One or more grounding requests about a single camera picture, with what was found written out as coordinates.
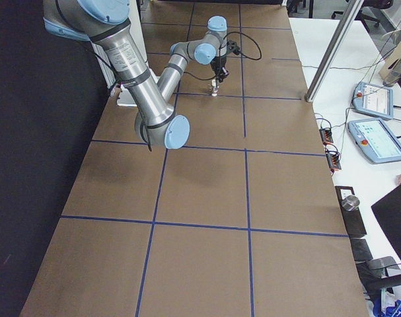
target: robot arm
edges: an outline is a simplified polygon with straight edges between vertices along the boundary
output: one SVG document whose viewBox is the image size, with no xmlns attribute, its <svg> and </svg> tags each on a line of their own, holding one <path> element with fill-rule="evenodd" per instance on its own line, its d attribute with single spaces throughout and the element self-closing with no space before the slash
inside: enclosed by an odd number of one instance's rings
<svg viewBox="0 0 401 317">
<path fill-rule="evenodd" d="M 225 72 L 227 23 L 223 17 L 213 17 L 203 39 L 173 45 L 170 61 L 156 84 L 129 33 L 128 13 L 129 0 L 44 0 L 48 32 L 102 46 L 137 104 L 136 134 L 149 147 L 178 149 L 188 139 L 190 124 L 168 100 L 190 60 L 212 66 L 215 61 L 215 74 Z"/>
</svg>

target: tablet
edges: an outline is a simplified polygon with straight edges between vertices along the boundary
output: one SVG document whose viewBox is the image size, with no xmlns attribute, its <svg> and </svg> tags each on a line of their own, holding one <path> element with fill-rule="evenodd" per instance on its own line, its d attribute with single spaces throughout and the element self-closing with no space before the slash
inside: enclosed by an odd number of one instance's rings
<svg viewBox="0 0 401 317">
<path fill-rule="evenodd" d="M 371 163 L 401 160 L 401 143 L 380 118 L 350 121 L 348 131 Z"/>
<path fill-rule="evenodd" d="M 394 112 L 392 95 L 391 88 L 361 81 L 354 91 L 353 106 L 362 114 L 391 120 Z"/>
</svg>

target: white table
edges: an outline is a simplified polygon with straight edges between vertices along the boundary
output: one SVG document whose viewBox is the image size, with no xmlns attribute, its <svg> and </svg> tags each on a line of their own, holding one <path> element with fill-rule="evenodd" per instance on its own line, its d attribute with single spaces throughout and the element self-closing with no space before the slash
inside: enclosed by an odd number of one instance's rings
<svg viewBox="0 0 401 317">
<path fill-rule="evenodd" d="M 328 43 L 337 27 L 336 20 L 319 20 L 290 18 L 291 27 L 302 65 L 319 66 Z M 359 21 L 355 21 L 342 43 L 332 67 L 359 68 L 372 65 L 379 60 L 378 49 Z M 378 64 L 371 80 L 376 85 L 382 84 L 379 69 L 384 62 Z M 332 125 L 345 122 L 345 110 L 350 105 L 353 90 L 359 81 L 369 82 L 372 71 L 367 70 L 329 70 L 313 102 L 314 111 L 322 114 Z M 303 73 L 309 86 L 316 68 L 303 67 Z M 401 88 L 394 89 L 394 104 L 401 106 Z M 401 110 L 394 109 L 394 117 L 401 119 Z M 369 118 L 350 110 L 348 121 Z M 393 120 L 387 122 L 395 135 L 401 135 L 401 123 Z M 336 146 L 342 148 L 343 128 L 333 130 Z M 396 176 L 401 174 L 401 162 L 386 164 L 370 164 L 361 154 L 352 138 L 345 132 L 344 147 L 341 159 L 342 170 L 335 172 L 333 182 L 336 186 L 352 186 L 360 199 L 360 211 L 367 231 L 366 240 L 374 258 L 393 256 L 400 263 L 390 243 L 382 232 L 371 210 L 372 204 L 396 187 Z"/>
</svg>

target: metal pole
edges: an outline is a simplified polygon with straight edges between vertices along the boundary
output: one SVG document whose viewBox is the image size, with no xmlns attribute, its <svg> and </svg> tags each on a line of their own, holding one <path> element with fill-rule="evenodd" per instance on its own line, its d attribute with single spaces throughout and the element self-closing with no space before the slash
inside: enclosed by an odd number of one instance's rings
<svg viewBox="0 0 401 317">
<path fill-rule="evenodd" d="M 307 102 L 313 102 L 322 82 L 324 81 L 326 73 L 331 66 L 331 63 L 334 60 L 338 49 L 340 48 L 343 39 L 345 38 L 351 24 L 353 23 L 361 8 L 361 5 L 363 4 L 363 1 L 364 0 L 349 1 L 347 9 L 344 11 L 343 18 L 338 23 L 337 29 L 335 30 L 331 42 L 326 49 L 322 61 L 320 62 L 318 71 L 316 72 L 316 75 L 314 76 L 312 83 L 310 84 L 309 90 L 306 93 L 305 98 Z"/>
</svg>

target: black wall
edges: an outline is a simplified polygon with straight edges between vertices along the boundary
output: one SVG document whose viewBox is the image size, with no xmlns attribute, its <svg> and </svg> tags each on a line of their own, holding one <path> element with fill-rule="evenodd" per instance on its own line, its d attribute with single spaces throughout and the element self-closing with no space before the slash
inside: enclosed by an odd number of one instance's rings
<svg viewBox="0 0 401 317">
<path fill-rule="evenodd" d="M 106 102 L 98 63 L 0 1 L 0 316 L 18 316 Z"/>
</svg>

